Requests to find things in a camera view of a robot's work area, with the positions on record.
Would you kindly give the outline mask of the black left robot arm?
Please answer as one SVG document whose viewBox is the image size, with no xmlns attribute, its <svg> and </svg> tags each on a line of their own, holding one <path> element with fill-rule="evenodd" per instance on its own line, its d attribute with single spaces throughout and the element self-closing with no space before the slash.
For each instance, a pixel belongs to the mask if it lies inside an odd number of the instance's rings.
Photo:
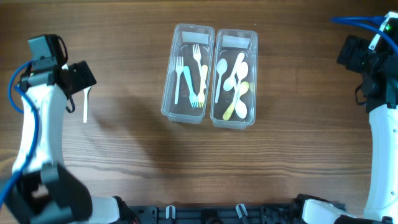
<svg viewBox="0 0 398 224">
<path fill-rule="evenodd" d="M 12 175 L 1 181 L 1 204 L 19 223 L 120 222 L 120 199 L 91 195 L 63 162 L 63 117 L 75 110 L 73 95 L 88 94 L 96 83 L 88 64 L 69 65 L 58 35 L 40 35 L 28 43 L 32 58 L 8 86 L 21 96 L 24 122 Z"/>
</svg>

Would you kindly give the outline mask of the white plastic fork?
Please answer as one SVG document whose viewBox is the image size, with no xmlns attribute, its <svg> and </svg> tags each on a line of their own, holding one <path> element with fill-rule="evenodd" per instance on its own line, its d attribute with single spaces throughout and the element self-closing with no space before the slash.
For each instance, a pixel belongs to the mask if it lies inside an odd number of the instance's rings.
<svg viewBox="0 0 398 224">
<path fill-rule="evenodd" d="M 201 65 L 201 52 L 200 52 L 200 46 L 198 44 L 193 44 L 192 46 L 193 50 L 193 58 L 196 60 L 198 64 L 198 69 L 199 69 L 199 74 L 200 74 L 200 82 L 201 82 L 201 76 L 202 76 L 202 65 Z"/>
<path fill-rule="evenodd" d="M 88 120 L 88 100 L 89 100 L 90 90 L 91 90 L 91 86 L 86 87 L 83 90 L 83 93 L 84 93 L 83 122 L 84 123 L 87 123 L 87 120 Z"/>
<path fill-rule="evenodd" d="M 177 81 L 176 81 L 176 86 L 175 86 L 174 104 L 177 105 L 178 98 L 179 98 L 179 89 L 180 89 L 180 76 L 183 72 L 183 57 L 182 56 L 177 57 L 175 72 L 177 74 Z"/>
<path fill-rule="evenodd" d="M 192 83 L 192 76 L 190 73 L 190 69 L 188 66 L 184 66 L 183 67 L 183 74 L 188 86 L 188 90 L 189 90 L 189 100 L 190 100 L 190 104 L 192 106 L 192 108 L 197 108 L 198 107 L 198 99 L 197 99 L 197 95 L 194 92 L 193 89 L 193 83 Z"/>
</svg>

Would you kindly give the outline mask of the yellow plastic fork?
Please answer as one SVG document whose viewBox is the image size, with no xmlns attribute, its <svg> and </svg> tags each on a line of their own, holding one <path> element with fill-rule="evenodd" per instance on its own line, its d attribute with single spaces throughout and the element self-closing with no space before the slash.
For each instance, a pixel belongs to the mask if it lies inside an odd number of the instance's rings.
<svg viewBox="0 0 398 224">
<path fill-rule="evenodd" d="M 205 88 L 206 88 L 206 76 L 208 74 L 208 66 L 203 65 L 201 67 L 201 69 L 202 69 L 202 76 L 201 76 L 201 82 L 200 82 L 200 92 L 197 96 L 199 108 L 204 107 L 204 103 L 205 103 Z"/>
</svg>

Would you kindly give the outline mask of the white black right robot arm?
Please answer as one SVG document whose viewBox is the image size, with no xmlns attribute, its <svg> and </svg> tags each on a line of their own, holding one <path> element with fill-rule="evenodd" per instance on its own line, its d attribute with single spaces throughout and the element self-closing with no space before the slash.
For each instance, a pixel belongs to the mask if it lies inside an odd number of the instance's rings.
<svg viewBox="0 0 398 224">
<path fill-rule="evenodd" d="M 397 223 L 397 13 L 374 17 L 334 17 L 332 22 L 375 33 L 372 40 L 347 36 L 337 62 L 360 73 L 371 127 L 371 183 L 363 217 L 356 218 L 331 202 L 298 195 L 289 210 L 290 222 Z"/>
</svg>

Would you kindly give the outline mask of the yellow plastic spoon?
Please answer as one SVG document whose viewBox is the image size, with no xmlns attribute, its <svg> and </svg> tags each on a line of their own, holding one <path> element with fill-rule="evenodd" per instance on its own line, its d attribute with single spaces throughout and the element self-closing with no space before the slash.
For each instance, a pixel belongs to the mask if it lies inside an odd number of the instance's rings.
<svg viewBox="0 0 398 224">
<path fill-rule="evenodd" d="M 223 119 L 224 120 L 229 120 L 230 119 L 230 117 L 233 114 L 233 111 L 235 110 L 235 106 L 236 105 L 233 105 L 233 102 L 229 105 L 229 107 L 227 108 L 227 110 L 223 114 Z"/>
</svg>

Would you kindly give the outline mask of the white plastic spoon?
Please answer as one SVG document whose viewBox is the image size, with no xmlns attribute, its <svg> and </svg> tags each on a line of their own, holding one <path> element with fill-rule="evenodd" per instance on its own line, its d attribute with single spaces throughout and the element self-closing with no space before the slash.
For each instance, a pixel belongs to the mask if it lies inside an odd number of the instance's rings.
<svg viewBox="0 0 398 224">
<path fill-rule="evenodd" d="M 246 78 L 246 76 L 248 75 L 248 64 L 246 62 L 242 62 L 239 65 L 238 71 L 237 71 L 237 76 L 238 76 L 238 82 L 236 85 L 236 91 L 234 93 L 234 100 L 233 100 L 233 105 L 236 104 L 237 100 L 238 100 L 238 95 L 239 95 L 239 88 L 241 85 L 241 82 L 244 78 Z"/>
<path fill-rule="evenodd" d="M 237 72 L 239 65 L 243 62 L 244 58 L 245 58 L 245 54 L 243 52 L 238 53 L 238 56 L 236 57 L 236 61 L 234 63 L 231 75 L 224 81 L 224 84 L 223 84 L 224 91 L 230 91 L 235 86 L 236 81 L 235 81 L 234 76 Z"/>
<path fill-rule="evenodd" d="M 218 73 L 218 81 L 216 86 L 216 95 L 215 95 L 215 103 L 218 103 L 220 97 L 220 90 L 221 90 L 221 81 L 222 75 L 227 71 L 228 63 L 225 58 L 222 58 L 216 66 L 216 71 Z"/>
<path fill-rule="evenodd" d="M 240 100 L 240 97 L 243 96 L 245 93 L 247 93 L 248 90 L 249 90 L 249 83 L 242 82 L 239 86 L 239 95 L 235 106 L 235 112 L 241 119 L 244 119 L 246 117 L 248 111 L 246 104 Z"/>
</svg>

